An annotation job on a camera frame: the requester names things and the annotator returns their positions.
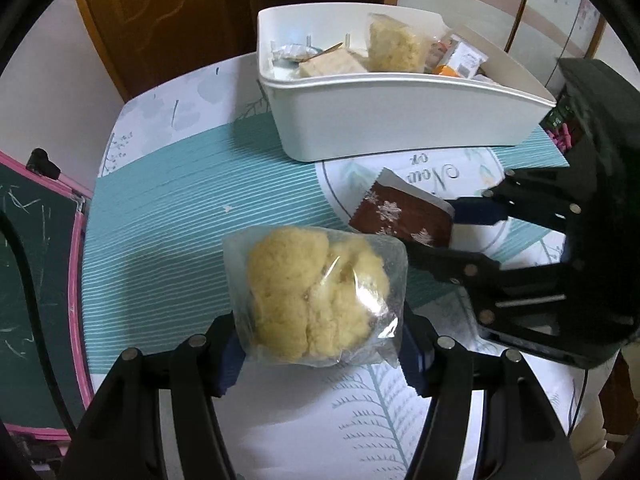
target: brown snack packet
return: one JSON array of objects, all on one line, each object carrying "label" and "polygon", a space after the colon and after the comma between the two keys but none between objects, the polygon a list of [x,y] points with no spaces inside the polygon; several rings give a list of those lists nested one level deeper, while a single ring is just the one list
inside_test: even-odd
[{"label": "brown snack packet", "polygon": [[431,247],[449,247],[453,207],[382,170],[349,225],[366,234],[395,236]]}]

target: white plastic bag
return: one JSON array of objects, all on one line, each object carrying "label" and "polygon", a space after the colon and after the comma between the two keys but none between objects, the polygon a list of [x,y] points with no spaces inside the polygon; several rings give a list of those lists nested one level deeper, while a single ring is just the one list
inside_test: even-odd
[{"label": "white plastic bag", "polygon": [[398,364],[407,257],[399,240],[255,226],[222,240],[247,355],[315,367]]}]

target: green chalkboard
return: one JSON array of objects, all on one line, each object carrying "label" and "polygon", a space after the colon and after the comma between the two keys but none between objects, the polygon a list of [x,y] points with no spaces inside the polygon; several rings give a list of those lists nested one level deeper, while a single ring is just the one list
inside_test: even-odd
[{"label": "green chalkboard", "polygon": [[[84,413],[68,320],[68,267],[78,203],[0,164],[0,207],[31,267],[56,380],[77,425]],[[33,343],[20,274],[0,234],[0,418],[5,424],[63,430]]]}]

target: white plastic bin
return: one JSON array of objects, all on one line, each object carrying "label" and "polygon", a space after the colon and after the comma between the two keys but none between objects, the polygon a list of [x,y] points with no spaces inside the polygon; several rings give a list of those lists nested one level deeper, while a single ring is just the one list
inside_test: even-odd
[{"label": "white plastic bin", "polygon": [[500,85],[413,73],[365,73],[287,79],[274,69],[272,46],[328,48],[350,35],[366,49],[369,13],[380,12],[422,30],[447,29],[426,10],[360,3],[272,7],[258,14],[262,83],[291,158],[305,162],[447,146],[513,146],[556,102],[516,60],[462,27],[455,32],[488,55],[482,66]]}]

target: wooden door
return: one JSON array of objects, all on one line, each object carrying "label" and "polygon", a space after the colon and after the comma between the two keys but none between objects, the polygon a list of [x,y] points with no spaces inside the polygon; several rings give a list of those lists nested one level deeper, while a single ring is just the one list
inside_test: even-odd
[{"label": "wooden door", "polygon": [[78,0],[78,6],[125,100],[255,50],[249,0]]}]

